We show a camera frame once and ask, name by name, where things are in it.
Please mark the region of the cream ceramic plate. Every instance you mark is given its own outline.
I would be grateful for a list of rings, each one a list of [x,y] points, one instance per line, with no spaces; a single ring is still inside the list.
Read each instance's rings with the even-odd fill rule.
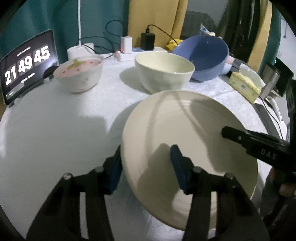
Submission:
[[[172,145],[210,174],[232,173],[253,196],[257,160],[222,137],[225,126],[244,130],[221,103],[189,91],[153,94],[132,111],[122,135],[122,164],[134,195],[151,215],[178,230],[187,223],[192,197],[178,185],[170,160]]]

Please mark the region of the blue plastic bowl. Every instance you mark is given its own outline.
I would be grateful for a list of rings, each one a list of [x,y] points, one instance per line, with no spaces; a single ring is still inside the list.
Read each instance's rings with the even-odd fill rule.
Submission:
[[[212,80],[219,75],[227,74],[231,69],[231,64],[226,63],[229,48],[217,37],[209,35],[190,37],[178,44],[172,53],[194,64],[192,79],[196,81]]]

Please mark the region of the cream ceramic bowl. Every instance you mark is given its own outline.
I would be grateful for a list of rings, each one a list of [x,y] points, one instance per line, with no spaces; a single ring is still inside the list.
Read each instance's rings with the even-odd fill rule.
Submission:
[[[168,52],[145,52],[135,59],[138,78],[149,93],[181,90],[195,71],[189,60]]]

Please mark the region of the pink strawberry bowl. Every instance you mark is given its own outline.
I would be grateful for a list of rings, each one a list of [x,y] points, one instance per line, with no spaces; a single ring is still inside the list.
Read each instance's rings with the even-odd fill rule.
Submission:
[[[104,60],[97,54],[77,57],[61,64],[53,76],[67,92],[86,92],[99,82]]]

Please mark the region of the yellow tissue box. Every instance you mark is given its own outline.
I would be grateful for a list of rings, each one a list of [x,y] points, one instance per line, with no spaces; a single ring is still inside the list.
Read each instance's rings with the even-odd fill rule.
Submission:
[[[228,84],[237,90],[251,104],[255,103],[261,93],[261,89],[257,87],[249,77],[239,72],[233,72],[230,75]]]

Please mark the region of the steel thermos tumbler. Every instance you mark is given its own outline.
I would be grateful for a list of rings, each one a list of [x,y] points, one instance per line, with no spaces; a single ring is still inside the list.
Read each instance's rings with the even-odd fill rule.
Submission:
[[[265,99],[276,86],[280,78],[280,71],[272,64],[267,63],[261,75],[265,85],[262,87],[260,98]]]

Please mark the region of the yellow wipes pack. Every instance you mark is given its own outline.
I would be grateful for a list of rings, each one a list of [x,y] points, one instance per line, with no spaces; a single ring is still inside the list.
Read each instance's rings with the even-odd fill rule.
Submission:
[[[177,47],[178,44],[180,44],[182,40],[176,39],[176,40],[170,40],[170,42],[166,45],[167,50],[173,51],[175,47]]]

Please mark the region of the black charger adapter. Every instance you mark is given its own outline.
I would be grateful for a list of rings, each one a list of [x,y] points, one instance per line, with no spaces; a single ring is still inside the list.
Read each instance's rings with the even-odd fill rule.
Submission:
[[[154,49],[155,34],[151,33],[149,28],[141,34],[140,48],[144,51],[152,51]]]

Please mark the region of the yellow curtain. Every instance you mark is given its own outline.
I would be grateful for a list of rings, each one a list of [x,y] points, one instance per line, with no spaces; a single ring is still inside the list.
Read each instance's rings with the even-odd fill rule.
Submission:
[[[141,34],[149,27],[156,38],[154,44],[165,47],[170,36],[179,39],[188,0],[131,0],[128,11],[128,35],[133,47],[139,47]]]

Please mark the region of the white power strip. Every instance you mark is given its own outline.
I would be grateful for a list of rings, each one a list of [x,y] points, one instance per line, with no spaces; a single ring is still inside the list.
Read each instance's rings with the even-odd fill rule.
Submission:
[[[116,51],[114,56],[118,61],[125,62],[125,61],[134,60],[135,56],[137,56],[138,54],[147,53],[147,52],[167,52],[167,50],[161,47],[154,47],[153,50],[149,50],[149,51],[145,51],[141,48],[132,48],[132,52],[130,54],[124,54],[121,51]]]

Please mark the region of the white charger plug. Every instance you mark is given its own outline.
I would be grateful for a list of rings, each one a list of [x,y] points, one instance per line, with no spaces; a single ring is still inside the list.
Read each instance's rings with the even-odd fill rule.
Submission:
[[[120,51],[123,54],[132,53],[132,37],[124,36],[120,38]]]

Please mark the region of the tablet showing clock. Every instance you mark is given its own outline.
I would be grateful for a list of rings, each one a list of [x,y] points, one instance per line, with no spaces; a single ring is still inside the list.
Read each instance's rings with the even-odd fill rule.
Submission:
[[[14,101],[53,74],[59,66],[53,30],[23,42],[1,60],[1,94],[4,104]]]

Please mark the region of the white desk lamp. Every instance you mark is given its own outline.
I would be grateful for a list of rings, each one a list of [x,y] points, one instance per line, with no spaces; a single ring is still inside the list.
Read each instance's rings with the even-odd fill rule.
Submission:
[[[83,56],[90,56],[95,54],[94,51],[94,44],[93,43],[86,43],[82,44],[81,42],[81,0],[77,1],[77,24],[78,24],[78,44],[69,48],[67,50],[68,59],[75,59],[78,57]]]

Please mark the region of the teal curtain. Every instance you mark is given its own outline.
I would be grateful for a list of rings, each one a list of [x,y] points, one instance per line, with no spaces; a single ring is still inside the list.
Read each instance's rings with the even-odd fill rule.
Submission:
[[[1,32],[1,56],[24,41],[51,29],[58,58],[77,41],[93,43],[98,54],[118,50],[127,34],[129,1],[26,1]]]

